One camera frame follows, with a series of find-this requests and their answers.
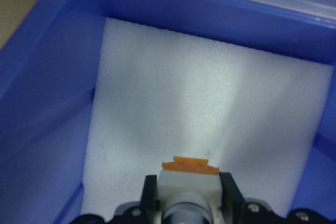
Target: blue plastic bin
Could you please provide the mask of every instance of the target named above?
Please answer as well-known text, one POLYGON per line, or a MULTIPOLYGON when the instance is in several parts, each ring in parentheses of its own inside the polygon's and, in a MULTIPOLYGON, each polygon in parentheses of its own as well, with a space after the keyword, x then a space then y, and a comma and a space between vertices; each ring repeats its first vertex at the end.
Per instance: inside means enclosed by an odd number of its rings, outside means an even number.
MULTIPOLYGON (((0 53, 1 223, 68 223, 79 214, 106 16, 335 66, 335 0, 295 3, 39 0, 0 53)), ((328 218, 336 218, 335 126, 334 74, 292 206, 328 218)))

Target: foam pad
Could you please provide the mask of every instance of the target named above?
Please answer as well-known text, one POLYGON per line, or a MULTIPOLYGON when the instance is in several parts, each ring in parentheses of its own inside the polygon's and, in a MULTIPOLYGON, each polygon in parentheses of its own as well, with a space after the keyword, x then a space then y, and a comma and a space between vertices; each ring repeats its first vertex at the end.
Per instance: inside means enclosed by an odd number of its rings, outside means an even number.
POLYGON ((244 197, 286 215, 332 67, 107 19, 83 175, 82 213, 139 200, 174 155, 208 158, 244 197))

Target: orange clip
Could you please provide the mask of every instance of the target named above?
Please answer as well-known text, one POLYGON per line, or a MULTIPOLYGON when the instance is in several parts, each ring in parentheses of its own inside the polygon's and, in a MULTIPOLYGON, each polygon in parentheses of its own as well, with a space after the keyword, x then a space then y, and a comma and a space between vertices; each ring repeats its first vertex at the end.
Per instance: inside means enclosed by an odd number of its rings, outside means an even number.
POLYGON ((174 170, 176 172, 218 175, 219 168, 209 166, 208 162, 207 159, 175 156, 174 162, 162 162, 162 168, 164 170, 174 170))

